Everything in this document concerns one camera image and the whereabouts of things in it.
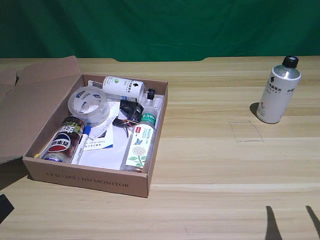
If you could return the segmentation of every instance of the bottle label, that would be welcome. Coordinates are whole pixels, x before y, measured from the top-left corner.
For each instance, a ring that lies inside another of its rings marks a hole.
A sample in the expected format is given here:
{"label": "bottle label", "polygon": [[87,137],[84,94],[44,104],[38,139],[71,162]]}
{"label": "bottle label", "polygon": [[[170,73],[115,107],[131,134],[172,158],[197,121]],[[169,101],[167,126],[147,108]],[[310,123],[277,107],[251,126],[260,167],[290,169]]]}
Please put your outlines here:
{"label": "bottle label", "polygon": [[146,124],[139,124],[134,128],[126,165],[144,167],[153,134],[154,129]]}
{"label": "bottle label", "polygon": [[107,94],[120,96],[121,100],[139,102],[143,86],[144,83],[141,81],[107,76],[103,81],[102,90]]}
{"label": "bottle label", "polygon": [[152,123],[154,126],[156,124],[156,117],[151,113],[144,113],[142,115],[141,122],[149,122]]}
{"label": "bottle label", "polygon": [[299,80],[300,77],[295,79],[278,77],[272,71],[256,111],[258,118],[270,124],[279,122]]}

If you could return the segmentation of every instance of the white paper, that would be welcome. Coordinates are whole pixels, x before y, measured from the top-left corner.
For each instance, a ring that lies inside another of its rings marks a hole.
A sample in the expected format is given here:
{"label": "white paper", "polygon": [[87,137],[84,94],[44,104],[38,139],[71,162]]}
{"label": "white paper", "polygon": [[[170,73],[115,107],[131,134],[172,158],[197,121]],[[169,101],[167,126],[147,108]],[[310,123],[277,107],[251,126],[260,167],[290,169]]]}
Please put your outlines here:
{"label": "white paper", "polygon": [[95,141],[97,138],[99,138],[105,131],[107,131],[108,127],[112,125],[112,122],[115,120],[115,118],[119,114],[119,108],[120,108],[120,101],[109,101],[108,105],[110,109],[109,116],[107,119],[101,123],[98,126],[95,126],[91,129],[91,132],[89,134],[89,139],[91,141]]}
{"label": "white paper", "polygon": [[79,165],[119,170],[129,141],[125,130],[121,127],[113,127],[113,147],[84,151]]}
{"label": "white paper", "polygon": [[102,135],[100,135],[96,140],[93,141],[88,138],[84,147],[84,151],[112,148],[113,144],[114,144],[113,125],[110,124],[107,130]]}

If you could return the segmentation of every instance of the black bottle cap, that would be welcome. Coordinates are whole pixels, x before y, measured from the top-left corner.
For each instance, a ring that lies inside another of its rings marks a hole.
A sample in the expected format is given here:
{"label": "black bottle cap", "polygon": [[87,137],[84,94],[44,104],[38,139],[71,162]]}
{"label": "black bottle cap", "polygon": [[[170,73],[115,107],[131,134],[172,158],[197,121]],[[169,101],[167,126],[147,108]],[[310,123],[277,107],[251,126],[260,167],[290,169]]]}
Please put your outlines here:
{"label": "black bottle cap", "polygon": [[282,65],[287,68],[295,69],[298,65],[299,59],[296,56],[286,56],[282,62]]}
{"label": "black bottle cap", "polygon": [[155,98],[156,90],[149,88],[147,93],[147,99],[153,100]]}

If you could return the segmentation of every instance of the green wall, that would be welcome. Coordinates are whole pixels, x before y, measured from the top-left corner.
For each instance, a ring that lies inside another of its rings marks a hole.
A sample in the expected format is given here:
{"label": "green wall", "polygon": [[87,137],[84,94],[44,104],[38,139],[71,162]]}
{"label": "green wall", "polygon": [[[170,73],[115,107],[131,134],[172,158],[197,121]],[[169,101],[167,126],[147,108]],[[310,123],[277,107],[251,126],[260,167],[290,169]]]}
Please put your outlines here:
{"label": "green wall", "polygon": [[320,0],[1,0],[0,58],[320,55]]}

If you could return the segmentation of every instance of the pepsi can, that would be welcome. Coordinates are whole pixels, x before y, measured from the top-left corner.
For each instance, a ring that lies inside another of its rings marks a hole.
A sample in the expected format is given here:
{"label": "pepsi can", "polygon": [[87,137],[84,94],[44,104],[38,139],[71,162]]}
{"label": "pepsi can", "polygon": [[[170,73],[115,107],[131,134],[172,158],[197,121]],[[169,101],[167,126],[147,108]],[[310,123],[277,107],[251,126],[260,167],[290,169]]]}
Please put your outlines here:
{"label": "pepsi can", "polygon": [[66,117],[43,159],[71,163],[84,132],[85,123],[74,116]]}

